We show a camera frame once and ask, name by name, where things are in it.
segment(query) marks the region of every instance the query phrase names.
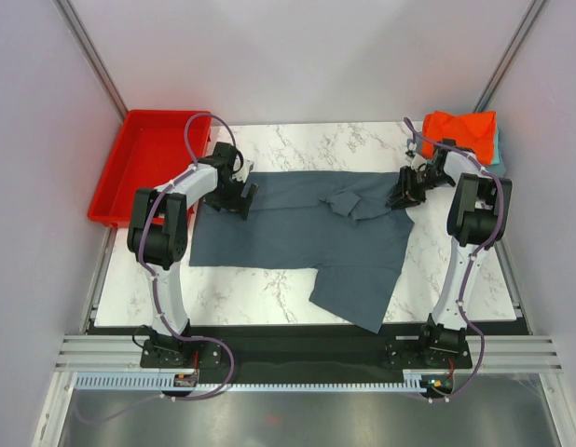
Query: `dark gray fabric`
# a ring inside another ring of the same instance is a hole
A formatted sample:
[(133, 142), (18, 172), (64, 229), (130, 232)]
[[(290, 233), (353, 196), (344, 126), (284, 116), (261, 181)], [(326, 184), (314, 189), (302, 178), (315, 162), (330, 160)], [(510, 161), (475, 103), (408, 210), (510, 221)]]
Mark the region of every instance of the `dark gray fabric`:
[(398, 174), (253, 172), (244, 222), (199, 207), (190, 265), (315, 267), (310, 301), (378, 332), (404, 263), (412, 221), (385, 202)]

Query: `black mounting plate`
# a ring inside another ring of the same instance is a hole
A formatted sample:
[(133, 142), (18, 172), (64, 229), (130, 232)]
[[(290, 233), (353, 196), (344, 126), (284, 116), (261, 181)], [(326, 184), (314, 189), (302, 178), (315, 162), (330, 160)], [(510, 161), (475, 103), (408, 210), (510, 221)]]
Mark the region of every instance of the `black mounting plate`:
[(449, 370), (450, 360), (454, 360), (457, 370), (470, 370), (473, 367), (468, 343), (460, 354), (447, 351), (429, 350), (426, 353), (418, 348), (418, 340), (390, 339), (386, 344), (388, 361), (386, 367), (391, 370)]
[(198, 353), (199, 369), (219, 369), (222, 357), (222, 347), (215, 343), (190, 342), (187, 353), (163, 351), (154, 348), (149, 339), (145, 340), (140, 366), (142, 368), (183, 369), (195, 367), (195, 353)]

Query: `orange cloth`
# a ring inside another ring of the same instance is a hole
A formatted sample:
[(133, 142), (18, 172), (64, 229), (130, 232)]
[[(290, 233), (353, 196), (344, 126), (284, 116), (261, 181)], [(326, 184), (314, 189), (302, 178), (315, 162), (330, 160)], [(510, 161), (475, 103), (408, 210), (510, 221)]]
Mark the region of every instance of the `orange cloth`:
[[(425, 116), (422, 134), (435, 142), (442, 139), (456, 140), (458, 147), (471, 149), (478, 161), (490, 165), (493, 160), (493, 138), (497, 131), (495, 112), (454, 116), (445, 112), (433, 112)], [(422, 143), (420, 153), (425, 158), (433, 157), (433, 145)]]

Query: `red plastic bin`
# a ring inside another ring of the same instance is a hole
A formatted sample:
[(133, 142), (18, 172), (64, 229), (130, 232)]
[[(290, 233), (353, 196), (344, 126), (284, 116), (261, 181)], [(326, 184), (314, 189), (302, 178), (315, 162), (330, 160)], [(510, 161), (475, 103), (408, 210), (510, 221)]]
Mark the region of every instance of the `red plastic bin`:
[[(103, 168), (88, 217), (106, 226), (128, 227), (137, 188), (153, 188), (191, 162), (185, 147), (186, 120), (205, 111), (131, 110)], [(203, 156), (212, 119), (196, 118), (188, 130), (195, 156)]]

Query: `marble surface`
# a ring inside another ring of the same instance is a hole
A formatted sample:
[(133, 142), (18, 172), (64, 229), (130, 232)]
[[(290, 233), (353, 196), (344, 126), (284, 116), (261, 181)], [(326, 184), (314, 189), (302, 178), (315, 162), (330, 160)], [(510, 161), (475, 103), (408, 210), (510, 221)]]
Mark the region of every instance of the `marble surface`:
[[(237, 146), (255, 170), (397, 171), (406, 163), (409, 132), (403, 123), (307, 124), (232, 128)], [(218, 141), (229, 141), (220, 130)], [(385, 322), (425, 321), (446, 276), (450, 238), (446, 216), (454, 189), (428, 192), (427, 202), (409, 209), (415, 222), (403, 272)], [(96, 326), (150, 324), (152, 307), (142, 268), (118, 230), (95, 320)], [(344, 323), (309, 302), (316, 270), (189, 267), (182, 261), (186, 312), (193, 325)], [(468, 306), (474, 320), (515, 319), (495, 251), (483, 264)]]

